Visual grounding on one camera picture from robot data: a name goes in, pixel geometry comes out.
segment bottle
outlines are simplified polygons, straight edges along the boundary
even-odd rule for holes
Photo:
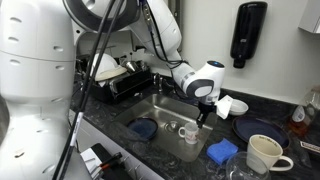
[[[314,87],[305,95],[302,103],[299,105],[288,121],[289,129],[297,136],[304,136],[309,129],[310,124],[315,119],[320,109],[320,86]]]

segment wall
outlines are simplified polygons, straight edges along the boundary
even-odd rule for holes
[[[266,0],[267,15],[255,56],[244,69],[233,68],[231,40],[237,10],[244,0],[185,0],[182,56],[195,70],[207,60],[226,66],[223,88],[298,103],[320,84],[320,35],[298,28],[307,0]],[[90,36],[84,40],[90,44]],[[131,51],[129,32],[113,35],[114,56]],[[153,72],[170,75],[164,63],[139,50]]]

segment dish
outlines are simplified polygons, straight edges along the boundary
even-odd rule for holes
[[[233,99],[229,113],[233,116],[241,116],[245,114],[248,109],[249,106],[245,102]]]
[[[152,139],[158,130],[157,122],[148,117],[134,119],[127,124],[127,127],[148,140]]]
[[[287,133],[274,123],[249,116],[235,118],[232,122],[234,132],[245,142],[255,134],[262,134],[277,141],[283,149],[286,149],[290,140]]]

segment sink drain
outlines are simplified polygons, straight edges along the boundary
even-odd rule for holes
[[[180,125],[177,121],[170,121],[169,123],[164,125],[164,129],[169,132],[178,132]]]

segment cabinet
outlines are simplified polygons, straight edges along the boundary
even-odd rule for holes
[[[299,27],[311,33],[320,33],[320,1],[309,0]]]

